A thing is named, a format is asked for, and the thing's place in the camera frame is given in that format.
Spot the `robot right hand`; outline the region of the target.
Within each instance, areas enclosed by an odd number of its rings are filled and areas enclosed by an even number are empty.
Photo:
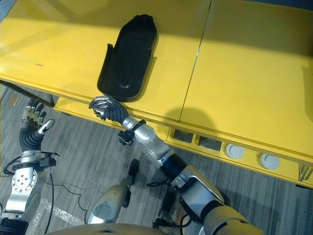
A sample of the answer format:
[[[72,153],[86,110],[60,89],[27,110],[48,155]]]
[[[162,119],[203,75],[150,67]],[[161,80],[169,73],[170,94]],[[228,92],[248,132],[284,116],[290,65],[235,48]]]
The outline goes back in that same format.
[[[101,120],[111,120],[123,124],[129,117],[128,111],[109,95],[97,96],[89,104],[94,114]]]

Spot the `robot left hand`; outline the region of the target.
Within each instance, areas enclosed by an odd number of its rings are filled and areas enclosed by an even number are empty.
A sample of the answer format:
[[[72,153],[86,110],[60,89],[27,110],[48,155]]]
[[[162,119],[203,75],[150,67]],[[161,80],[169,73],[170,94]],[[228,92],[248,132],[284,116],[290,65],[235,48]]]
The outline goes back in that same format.
[[[47,132],[55,125],[54,119],[44,122],[46,112],[44,104],[38,99],[31,99],[23,109],[19,131],[19,144],[22,153],[41,151],[42,141]]]

